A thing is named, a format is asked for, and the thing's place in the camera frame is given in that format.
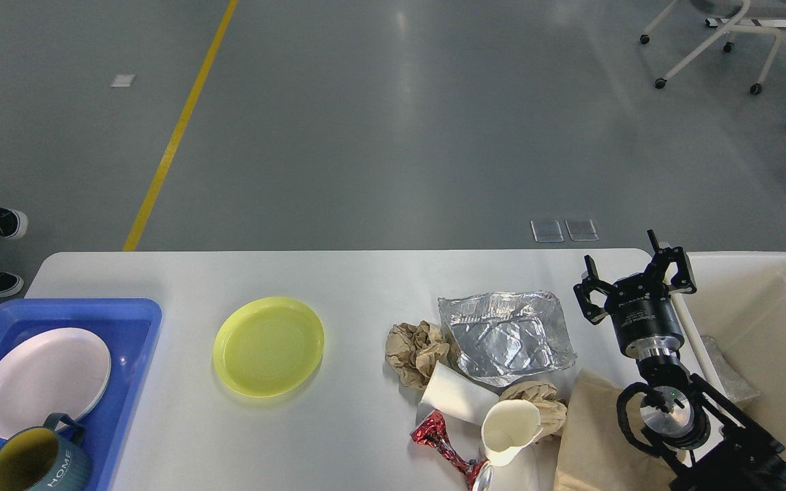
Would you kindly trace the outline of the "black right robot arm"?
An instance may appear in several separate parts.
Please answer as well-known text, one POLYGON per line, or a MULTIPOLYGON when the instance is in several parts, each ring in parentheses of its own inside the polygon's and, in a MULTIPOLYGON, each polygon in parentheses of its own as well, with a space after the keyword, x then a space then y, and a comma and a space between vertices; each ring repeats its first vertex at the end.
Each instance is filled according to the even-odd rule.
POLYGON ((615 401, 621 433, 665 461, 671 490, 786 490, 784 445, 681 361, 686 340, 671 298, 696 293, 693 270, 682 248, 647 236, 653 255, 643 271, 605 282, 586 255, 573 288, 591 324, 611 320, 620 353, 641 376, 615 401))

